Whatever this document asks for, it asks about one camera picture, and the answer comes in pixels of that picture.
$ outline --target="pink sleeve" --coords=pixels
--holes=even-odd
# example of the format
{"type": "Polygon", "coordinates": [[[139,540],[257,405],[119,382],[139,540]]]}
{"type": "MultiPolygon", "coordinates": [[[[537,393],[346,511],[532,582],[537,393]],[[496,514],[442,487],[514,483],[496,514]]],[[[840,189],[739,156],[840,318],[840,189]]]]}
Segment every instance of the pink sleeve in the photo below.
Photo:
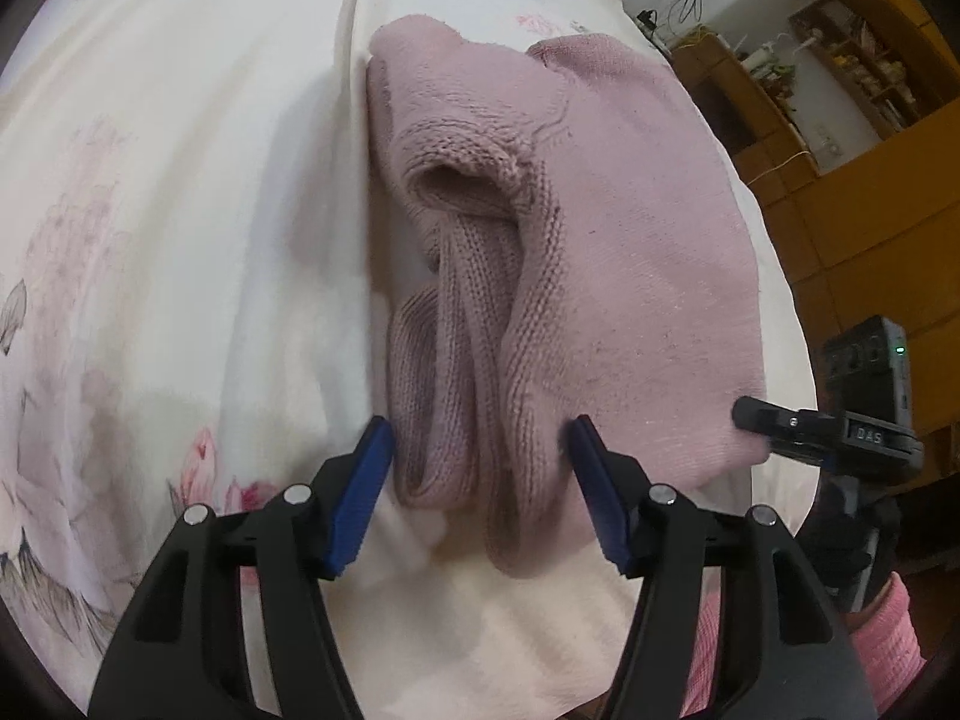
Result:
{"type": "Polygon", "coordinates": [[[894,703],[925,663],[909,607],[904,582],[893,574],[880,608],[851,636],[879,712],[894,703]]]}
{"type": "MultiPolygon", "coordinates": [[[[851,635],[879,712],[885,712],[923,668],[909,605],[904,582],[893,574],[880,607],[851,635]]],[[[711,593],[700,608],[683,715],[699,712],[709,701],[719,622],[720,594],[711,593]]]]}

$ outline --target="power outlet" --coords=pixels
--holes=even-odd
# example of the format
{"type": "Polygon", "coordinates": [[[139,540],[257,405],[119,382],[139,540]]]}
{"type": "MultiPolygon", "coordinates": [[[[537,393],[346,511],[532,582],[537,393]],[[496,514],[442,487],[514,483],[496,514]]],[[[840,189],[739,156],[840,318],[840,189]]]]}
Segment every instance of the power outlet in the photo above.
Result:
{"type": "Polygon", "coordinates": [[[827,129],[827,124],[824,124],[823,122],[817,122],[814,130],[816,131],[817,135],[819,135],[823,148],[825,148],[835,157],[843,156],[843,148],[840,148],[840,143],[837,143],[836,138],[834,138],[829,129],[827,129]]]}

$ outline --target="pink knit sweater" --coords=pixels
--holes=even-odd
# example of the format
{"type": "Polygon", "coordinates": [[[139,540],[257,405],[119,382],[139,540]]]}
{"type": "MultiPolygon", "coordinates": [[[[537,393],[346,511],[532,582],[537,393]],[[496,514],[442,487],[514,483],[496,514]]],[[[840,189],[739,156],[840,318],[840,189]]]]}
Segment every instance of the pink knit sweater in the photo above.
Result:
{"type": "Polygon", "coordinates": [[[383,26],[371,145],[436,278],[397,307],[397,494],[475,506],[494,564],[594,539],[563,456],[588,413],[658,482],[762,463],[757,258],[726,167],[669,69],[606,35],[526,55],[426,16],[383,26]]]}
{"type": "MultiPolygon", "coordinates": [[[[894,574],[880,607],[851,635],[879,712],[885,712],[923,668],[920,645],[910,622],[909,605],[906,587],[894,574]]],[[[720,596],[714,593],[704,600],[697,626],[693,664],[683,704],[685,715],[699,712],[709,700],[719,624],[720,596]]]]}

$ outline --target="fabric fold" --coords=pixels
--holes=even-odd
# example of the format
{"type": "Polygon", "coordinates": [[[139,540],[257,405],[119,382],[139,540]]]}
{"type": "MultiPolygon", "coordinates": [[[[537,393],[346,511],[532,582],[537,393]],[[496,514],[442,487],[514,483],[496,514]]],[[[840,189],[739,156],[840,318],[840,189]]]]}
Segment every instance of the fabric fold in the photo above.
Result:
{"type": "Polygon", "coordinates": [[[424,16],[371,54],[374,157],[443,296],[392,320],[401,499],[477,504],[525,574],[592,538],[563,457],[578,413],[680,488],[764,461],[730,418],[764,394],[755,253],[669,69],[605,35],[522,55],[424,16]]]}

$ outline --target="blue gripper pad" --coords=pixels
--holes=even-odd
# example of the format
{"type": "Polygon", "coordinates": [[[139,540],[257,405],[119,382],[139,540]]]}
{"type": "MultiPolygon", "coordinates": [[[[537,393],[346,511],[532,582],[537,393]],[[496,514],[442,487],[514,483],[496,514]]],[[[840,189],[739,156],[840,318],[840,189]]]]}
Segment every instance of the blue gripper pad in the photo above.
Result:
{"type": "Polygon", "coordinates": [[[566,446],[604,557],[624,574],[631,562],[630,526],[623,501],[603,462],[607,447],[586,416],[569,423],[566,446]]]}
{"type": "Polygon", "coordinates": [[[360,552],[373,517],[373,507],[394,456],[394,431],[382,416],[375,416],[353,450],[352,473],[339,500],[329,513],[328,546],[323,564],[340,576],[360,552]]]}

